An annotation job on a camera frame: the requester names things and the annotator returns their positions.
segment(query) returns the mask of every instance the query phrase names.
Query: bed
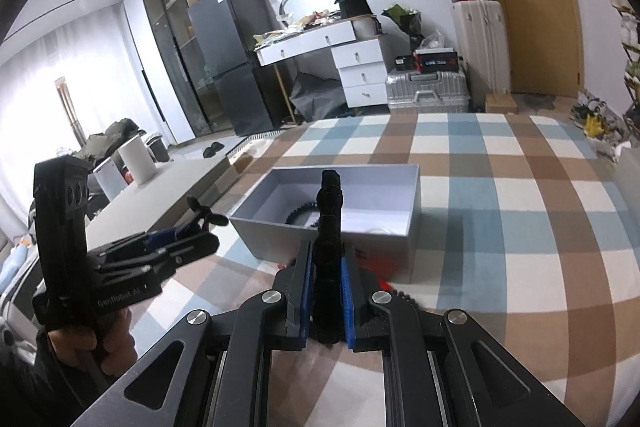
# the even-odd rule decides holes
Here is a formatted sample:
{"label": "bed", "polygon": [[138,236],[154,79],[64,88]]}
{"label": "bed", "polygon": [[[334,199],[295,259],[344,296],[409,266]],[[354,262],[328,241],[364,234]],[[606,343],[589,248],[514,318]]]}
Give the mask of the bed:
{"label": "bed", "polygon": [[[640,390],[640,228],[582,132],[541,116],[421,114],[324,120],[252,146],[214,206],[231,211],[273,166],[418,164],[412,283],[436,312],[483,325],[586,425],[615,425]],[[143,353],[186,312],[218,313],[270,287],[233,227],[134,309]],[[274,352],[274,425],[385,425],[379,353],[309,342]]]}

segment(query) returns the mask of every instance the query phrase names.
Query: desk drawer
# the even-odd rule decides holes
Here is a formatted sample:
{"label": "desk drawer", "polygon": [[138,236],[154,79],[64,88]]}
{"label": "desk drawer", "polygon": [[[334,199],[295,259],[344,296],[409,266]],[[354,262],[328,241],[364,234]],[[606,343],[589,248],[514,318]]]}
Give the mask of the desk drawer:
{"label": "desk drawer", "polygon": [[379,38],[338,46],[332,48],[331,52],[338,69],[384,61]]}
{"label": "desk drawer", "polygon": [[342,87],[362,87],[384,84],[388,72],[384,62],[374,62],[363,66],[352,66],[340,70]]}
{"label": "desk drawer", "polygon": [[385,84],[374,84],[364,87],[345,87],[344,96],[349,107],[365,107],[386,103]]}
{"label": "desk drawer", "polygon": [[277,42],[257,51],[260,64],[266,66],[285,58],[295,57],[303,53],[321,50],[356,39],[350,21],[340,22],[300,33],[282,42]]}

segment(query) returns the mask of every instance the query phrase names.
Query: white desk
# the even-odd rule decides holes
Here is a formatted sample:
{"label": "white desk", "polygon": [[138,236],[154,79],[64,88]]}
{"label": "white desk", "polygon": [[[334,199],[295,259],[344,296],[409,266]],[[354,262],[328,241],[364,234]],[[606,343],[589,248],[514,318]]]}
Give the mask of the white desk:
{"label": "white desk", "polygon": [[134,233],[173,227],[189,210],[186,196],[201,198],[214,185],[222,193],[238,179],[226,156],[157,165],[151,181],[140,186],[133,182],[86,227],[89,250]]}
{"label": "white desk", "polygon": [[349,107],[386,103],[386,76],[394,67],[394,56],[385,35],[358,39],[354,23],[345,20],[302,32],[256,51],[266,66],[286,58],[331,48],[335,67]]}

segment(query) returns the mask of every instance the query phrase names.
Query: tan box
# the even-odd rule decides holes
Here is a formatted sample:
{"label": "tan box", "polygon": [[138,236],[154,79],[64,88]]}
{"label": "tan box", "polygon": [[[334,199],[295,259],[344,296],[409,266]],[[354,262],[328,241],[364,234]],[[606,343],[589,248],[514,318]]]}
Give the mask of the tan box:
{"label": "tan box", "polygon": [[510,94],[488,94],[485,111],[494,114],[517,114],[518,105]]}

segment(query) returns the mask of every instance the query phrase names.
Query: metal screw cap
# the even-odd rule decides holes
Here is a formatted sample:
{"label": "metal screw cap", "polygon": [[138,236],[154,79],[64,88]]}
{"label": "metal screw cap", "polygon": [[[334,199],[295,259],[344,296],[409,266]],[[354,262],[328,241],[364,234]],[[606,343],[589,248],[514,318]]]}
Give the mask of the metal screw cap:
{"label": "metal screw cap", "polygon": [[466,322],[466,313],[460,310],[453,310],[447,314],[451,324],[462,325]]}
{"label": "metal screw cap", "polygon": [[371,296],[371,299],[376,304],[387,304],[388,302],[391,302],[391,293],[389,293],[389,292],[375,292]]}
{"label": "metal screw cap", "polygon": [[282,294],[277,290],[268,290],[262,294],[262,301],[268,304],[278,302],[282,298]]}
{"label": "metal screw cap", "polygon": [[207,312],[202,310],[194,310],[187,315],[187,322],[191,326],[197,326],[207,320]]}

